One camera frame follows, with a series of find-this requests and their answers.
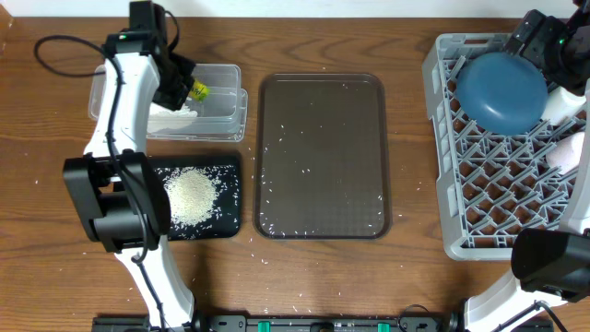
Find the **dark blue plate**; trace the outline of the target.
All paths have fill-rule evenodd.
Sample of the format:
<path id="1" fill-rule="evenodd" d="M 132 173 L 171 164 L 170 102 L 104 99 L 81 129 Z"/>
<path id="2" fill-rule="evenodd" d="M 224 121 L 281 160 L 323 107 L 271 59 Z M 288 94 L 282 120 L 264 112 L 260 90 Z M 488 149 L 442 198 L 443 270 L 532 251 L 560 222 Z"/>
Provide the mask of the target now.
<path id="1" fill-rule="evenodd" d="M 533 64 L 497 52 L 483 54 L 461 69 L 454 97 L 483 129 L 515 136 L 538 123 L 549 93 L 543 75 Z"/>

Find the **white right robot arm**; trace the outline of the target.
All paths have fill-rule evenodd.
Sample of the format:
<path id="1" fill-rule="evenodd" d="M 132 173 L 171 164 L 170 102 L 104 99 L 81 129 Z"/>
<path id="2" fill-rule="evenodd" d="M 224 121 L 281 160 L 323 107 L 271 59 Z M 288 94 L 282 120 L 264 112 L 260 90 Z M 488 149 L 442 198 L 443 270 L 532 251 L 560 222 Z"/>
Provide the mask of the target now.
<path id="1" fill-rule="evenodd" d="M 576 97 L 589 97 L 589 4 L 567 21 L 533 9 L 503 46 L 504 57 L 535 69 Z M 452 331 L 512 331 L 538 312 L 589 294 L 589 144 L 584 142 L 572 197 L 555 231 L 524 229 L 511 268 L 466 300 Z"/>

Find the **clear plastic bin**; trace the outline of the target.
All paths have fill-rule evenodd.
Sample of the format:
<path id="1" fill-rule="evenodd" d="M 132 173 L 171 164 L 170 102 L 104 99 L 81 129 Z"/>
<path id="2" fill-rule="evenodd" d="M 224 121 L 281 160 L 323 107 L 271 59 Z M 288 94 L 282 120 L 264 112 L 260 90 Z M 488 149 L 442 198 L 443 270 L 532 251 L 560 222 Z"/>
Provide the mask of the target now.
<path id="1" fill-rule="evenodd" d="M 150 134 L 148 139 L 239 142 L 243 139 L 248 94 L 241 87 L 241 69 L 228 64 L 198 64 L 193 77 L 209 88 L 203 101 L 187 99 L 184 105 L 197 111 L 197 118 L 188 126 Z"/>

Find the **yellow green snack wrapper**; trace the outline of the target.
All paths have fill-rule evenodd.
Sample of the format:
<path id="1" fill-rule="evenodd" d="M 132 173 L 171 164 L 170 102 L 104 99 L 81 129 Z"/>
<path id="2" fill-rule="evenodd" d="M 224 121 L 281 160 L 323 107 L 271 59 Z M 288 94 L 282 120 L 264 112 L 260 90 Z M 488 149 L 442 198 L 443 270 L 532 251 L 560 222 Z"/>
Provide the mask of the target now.
<path id="1" fill-rule="evenodd" d="M 209 88 L 204 83 L 195 80 L 193 86 L 191 87 L 188 96 L 196 101 L 203 101 L 209 95 Z"/>

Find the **cream white cup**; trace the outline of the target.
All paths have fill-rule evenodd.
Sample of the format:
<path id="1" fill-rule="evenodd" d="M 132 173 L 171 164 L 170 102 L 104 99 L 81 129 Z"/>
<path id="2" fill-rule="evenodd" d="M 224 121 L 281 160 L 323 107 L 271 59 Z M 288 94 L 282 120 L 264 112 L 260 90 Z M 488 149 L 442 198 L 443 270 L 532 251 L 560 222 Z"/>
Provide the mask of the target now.
<path id="1" fill-rule="evenodd" d="M 563 87 L 558 87 L 549 94 L 543 121 L 550 125 L 560 125 L 575 116 L 585 105 L 585 97 L 577 96 Z"/>

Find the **pink cup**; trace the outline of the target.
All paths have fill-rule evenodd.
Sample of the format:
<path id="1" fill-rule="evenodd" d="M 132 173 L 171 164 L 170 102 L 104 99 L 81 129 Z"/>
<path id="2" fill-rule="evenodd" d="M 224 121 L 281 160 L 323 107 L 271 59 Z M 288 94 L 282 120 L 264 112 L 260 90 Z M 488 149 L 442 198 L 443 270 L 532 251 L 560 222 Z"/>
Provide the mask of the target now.
<path id="1" fill-rule="evenodd" d="M 559 141 L 556 147 L 546 155 L 548 166 L 551 169 L 557 168 L 560 175 L 572 171 L 580 163 L 583 144 L 584 132 L 575 133 Z"/>

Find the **white napkin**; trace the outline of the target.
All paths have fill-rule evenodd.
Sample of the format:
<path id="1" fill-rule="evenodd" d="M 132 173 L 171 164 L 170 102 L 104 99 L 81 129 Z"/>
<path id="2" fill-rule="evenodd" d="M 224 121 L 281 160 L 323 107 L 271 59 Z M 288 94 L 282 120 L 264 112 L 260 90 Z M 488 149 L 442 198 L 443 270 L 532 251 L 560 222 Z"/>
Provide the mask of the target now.
<path id="1" fill-rule="evenodd" d="M 156 103 L 149 108 L 147 131 L 150 134 L 160 131 L 176 130 L 190 125 L 198 116 L 197 111 L 184 105 L 180 110 L 169 110 Z"/>

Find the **dark brown serving tray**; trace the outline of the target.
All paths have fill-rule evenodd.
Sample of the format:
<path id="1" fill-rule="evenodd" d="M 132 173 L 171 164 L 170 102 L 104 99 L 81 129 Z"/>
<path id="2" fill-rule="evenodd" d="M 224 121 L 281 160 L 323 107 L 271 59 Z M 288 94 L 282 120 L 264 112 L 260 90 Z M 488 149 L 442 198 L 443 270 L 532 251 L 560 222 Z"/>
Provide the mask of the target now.
<path id="1" fill-rule="evenodd" d="M 382 82 L 274 74 L 261 85 L 254 226 L 273 240 L 376 240 L 392 222 Z"/>

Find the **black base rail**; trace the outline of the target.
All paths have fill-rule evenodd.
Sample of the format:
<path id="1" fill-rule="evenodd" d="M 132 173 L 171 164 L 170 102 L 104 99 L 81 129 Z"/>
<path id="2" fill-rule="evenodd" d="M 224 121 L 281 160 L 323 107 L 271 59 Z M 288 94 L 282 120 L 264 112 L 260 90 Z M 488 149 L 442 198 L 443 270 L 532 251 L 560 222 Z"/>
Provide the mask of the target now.
<path id="1" fill-rule="evenodd" d="M 353 317 L 247 318 L 242 315 L 198 317 L 195 322 L 175 328 L 177 331 L 203 332 L 443 332 L 463 331 L 456 317 L 444 322 L 437 316 L 402 315 L 392 318 Z"/>

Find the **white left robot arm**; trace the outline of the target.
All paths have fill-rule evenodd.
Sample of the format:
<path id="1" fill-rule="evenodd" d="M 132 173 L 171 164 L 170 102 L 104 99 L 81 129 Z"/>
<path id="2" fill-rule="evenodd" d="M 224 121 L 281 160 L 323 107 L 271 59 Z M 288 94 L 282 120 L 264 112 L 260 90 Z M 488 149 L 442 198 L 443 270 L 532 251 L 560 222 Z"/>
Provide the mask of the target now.
<path id="1" fill-rule="evenodd" d="M 105 82 L 100 116 L 82 156 L 64 180 L 83 229 L 131 274 L 146 302 L 146 329 L 196 331 L 195 298 L 169 246 L 168 195 L 145 153 L 157 104 L 178 111 L 194 90 L 193 61 L 168 41 L 169 12 L 151 1 L 130 5 L 129 25 L 98 47 Z"/>

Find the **grey dishwasher rack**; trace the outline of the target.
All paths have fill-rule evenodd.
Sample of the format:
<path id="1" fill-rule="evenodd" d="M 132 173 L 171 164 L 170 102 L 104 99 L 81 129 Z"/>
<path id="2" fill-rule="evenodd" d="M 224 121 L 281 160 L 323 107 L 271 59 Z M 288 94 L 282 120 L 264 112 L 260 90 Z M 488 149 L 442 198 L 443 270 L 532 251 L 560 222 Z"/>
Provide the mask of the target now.
<path id="1" fill-rule="evenodd" d="M 572 197 L 578 167 L 560 175 L 546 155 L 586 129 L 587 106 L 558 126 L 537 123 L 517 136 L 484 130 L 454 97 L 459 71 L 498 52 L 507 33 L 440 35 L 422 64 L 436 142 L 436 191 L 444 250 L 457 261 L 507 260 L 522 229 L 555 231 Z"/>

